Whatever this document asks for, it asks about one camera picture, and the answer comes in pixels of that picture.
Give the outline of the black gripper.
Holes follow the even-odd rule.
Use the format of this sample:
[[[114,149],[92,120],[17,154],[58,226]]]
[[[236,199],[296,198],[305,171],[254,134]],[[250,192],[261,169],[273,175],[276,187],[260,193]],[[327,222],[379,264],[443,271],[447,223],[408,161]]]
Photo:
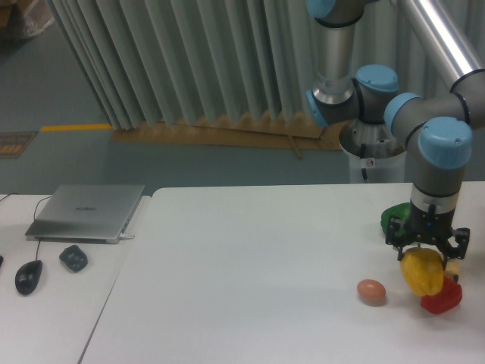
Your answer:
[[[413,243],[436,246],[443,254],[443,269],[446,269],[450,259],[465,258],[471,231],[467,227],[452,229],[455,209],[438,212],[434,204],[430,207],[431,210],[422,210],[411,202],[406,221],[391,217],[385,243],[397,252],[398,261],[405,255],[404,248]]]

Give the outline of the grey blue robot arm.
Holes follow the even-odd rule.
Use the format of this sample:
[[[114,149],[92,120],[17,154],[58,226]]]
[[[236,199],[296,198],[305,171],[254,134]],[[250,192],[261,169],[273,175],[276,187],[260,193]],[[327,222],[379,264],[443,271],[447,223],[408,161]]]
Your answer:
[[[355,25],[364,1],[309,1],[326,47],[306,93],[315,123],[358,119],[386,126],[416,162],[410,212],[390,217],[387,245],[404,259],[413,243],[435,246],[445,260],[463,259],[470,231],[453,228],[458,195],[471,157],[472,133],[484,126],[484,63],[438,1],[397,1],[448,88],[434,99],[400,93],[394,71],[363,67],[351,75]]]

